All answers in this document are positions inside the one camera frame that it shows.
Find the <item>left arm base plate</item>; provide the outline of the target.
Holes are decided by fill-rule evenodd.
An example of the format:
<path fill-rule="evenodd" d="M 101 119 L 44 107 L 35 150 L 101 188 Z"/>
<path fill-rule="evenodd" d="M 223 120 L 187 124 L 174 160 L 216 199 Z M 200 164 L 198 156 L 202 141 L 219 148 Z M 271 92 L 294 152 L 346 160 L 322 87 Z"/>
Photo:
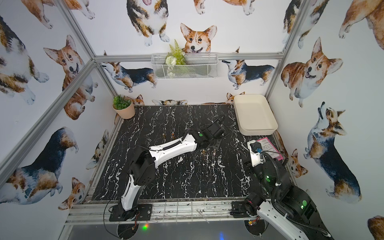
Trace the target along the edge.
<path fill-rule="evenodd" d="M 149 221 L 152 215 L 153 205 L 142 204 L 137 207 L 125 211 L 121 204 L 112 206 L 110 222 L 124 221 Z"/>

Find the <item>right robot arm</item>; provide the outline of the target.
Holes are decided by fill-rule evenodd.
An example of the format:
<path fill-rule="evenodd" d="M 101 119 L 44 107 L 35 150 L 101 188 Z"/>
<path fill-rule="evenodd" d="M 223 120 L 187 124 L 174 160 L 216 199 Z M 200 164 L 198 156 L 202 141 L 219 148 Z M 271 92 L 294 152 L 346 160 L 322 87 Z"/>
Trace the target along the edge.
<path fill-rule="evenodd" d="M 250 191 L 233 216 L 264 220 L 288 240 L 331 240 L 316 204 L 295 186 L 285 166 L 267 152 L 240 153 L 246 173 L 257 186 Z"/>

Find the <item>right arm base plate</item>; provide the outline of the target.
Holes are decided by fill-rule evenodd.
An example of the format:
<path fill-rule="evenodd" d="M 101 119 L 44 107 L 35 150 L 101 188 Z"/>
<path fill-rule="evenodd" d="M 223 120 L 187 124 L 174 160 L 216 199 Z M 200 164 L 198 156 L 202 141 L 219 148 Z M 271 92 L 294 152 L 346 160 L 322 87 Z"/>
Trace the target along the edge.
<path fill-rule="evenodd" d="M 268 201 L 262 202 L 260 206 L 254 206 L 247 201 L 231 202 L 230 215 L 234 218 L 266 219 L 272 214 L 272 204 Z"/>

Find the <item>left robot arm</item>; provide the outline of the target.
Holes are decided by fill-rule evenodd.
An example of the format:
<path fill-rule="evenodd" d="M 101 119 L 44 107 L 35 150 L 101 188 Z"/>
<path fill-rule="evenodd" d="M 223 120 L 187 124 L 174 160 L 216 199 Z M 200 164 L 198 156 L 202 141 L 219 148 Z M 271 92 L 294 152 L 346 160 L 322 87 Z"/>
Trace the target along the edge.
<path fill-rule="evenodd" d="M 225 118 L 222 114 L 203 128 L 188 128 L 184 135 L 176 140 L 137 149 L 130 164 L 126 189 L 119 203 L 113 206 L 110 220 L 126 221 L 138 215 L 141 192 L 144 186 L 154 180 L 156 170 L 161 164 L 196 150 L 218 149 L 222 140 L 229 134 L 228 127 L 223 124 Z"/>

